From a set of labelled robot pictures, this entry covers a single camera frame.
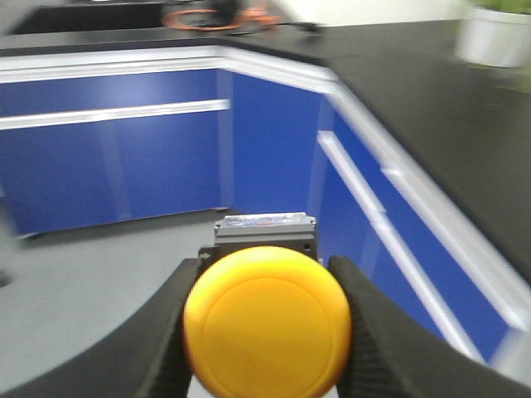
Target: cabinet door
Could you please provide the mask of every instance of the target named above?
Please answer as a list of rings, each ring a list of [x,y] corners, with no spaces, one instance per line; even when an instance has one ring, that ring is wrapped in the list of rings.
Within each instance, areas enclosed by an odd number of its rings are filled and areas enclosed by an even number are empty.
[[[115,120],[132,218],[222,205],[218,112]]]
[[[117,220],[98,123],[0,131],[0,181],[20,235]]]
[[[319,256],[349,257],[390,299],[424,328],[441,337],[421,301],[373,229],[361,206],[327,162],[319,212]]]
[[[389,220],[406,241],[483,358],[489,361],[509,329],[507,323],[443,247],[433,231],[390,183],[378,161],[339,115],[335,119],[334,132],[349,155],[356,159],[361,173],[384,205]]]
[[[234,74],[234,208],[305,211],[321,95]]]

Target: yellow disc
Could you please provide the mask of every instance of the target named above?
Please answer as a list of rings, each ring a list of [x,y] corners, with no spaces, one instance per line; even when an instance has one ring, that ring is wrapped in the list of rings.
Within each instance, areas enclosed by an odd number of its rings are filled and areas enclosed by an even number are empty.
[[[262,246],[224,257],[197,281],[184,335],[197,378],[216,397],[310,398],[341,375],[352,324],[322,265]]]

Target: sink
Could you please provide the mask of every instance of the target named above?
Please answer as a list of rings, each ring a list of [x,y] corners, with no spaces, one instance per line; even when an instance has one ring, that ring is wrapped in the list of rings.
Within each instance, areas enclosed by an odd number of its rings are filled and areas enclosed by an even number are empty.
[[[11,35],[161,27],[161,2],[39,7]]]

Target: green plant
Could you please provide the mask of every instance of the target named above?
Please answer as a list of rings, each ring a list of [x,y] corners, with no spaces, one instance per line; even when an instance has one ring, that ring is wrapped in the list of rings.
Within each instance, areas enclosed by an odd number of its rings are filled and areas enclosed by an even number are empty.
[[[530,14],[531,0],[472,0],[478,6],[501,12]]]

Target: white trim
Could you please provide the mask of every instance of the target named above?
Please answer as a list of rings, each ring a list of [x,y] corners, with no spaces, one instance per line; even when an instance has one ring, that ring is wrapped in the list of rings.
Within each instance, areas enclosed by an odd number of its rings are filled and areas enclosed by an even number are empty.
[[[391,184],[512,328],[531,326],[531,290],[505,258],[347,88],[329,96]]]
[[[258,52],[223,47],[221,54],[226,70],[315,93],[330,92],[336,79],[328,68]]]
[[[156,104],[132,106],[128,108],[91,109],[49,114],[30,114],[0,118],[0,131],[27,129],[30,127],[57,126],[61,124],[79,124],[104,120],[144,118],[165,114],[189,114],[209,112],[230,108],[228,99],[210,99],[206,101],[180,102],[176,104]]]
[[[485,363],[459,320],[387,218],[378,197],[335,134],[319,131],[318,142],[445,340],[469,358]]]
[[[218,57],[219,46],[169,47],[139,50],[74,52],[45,56],[6,56],[0,70],[53,68],[57,66],[104,65],[115,62],[162,61]]]
[[[104,65],[55,66],[24,70],[0,70],[1,83],[71,79],[78,77],[138,75],[180,70],[218,69],[218,58],[112,62]]]
[[[527,386],[531,385],[531,333],[509,330],[490,365],[501,374]]]

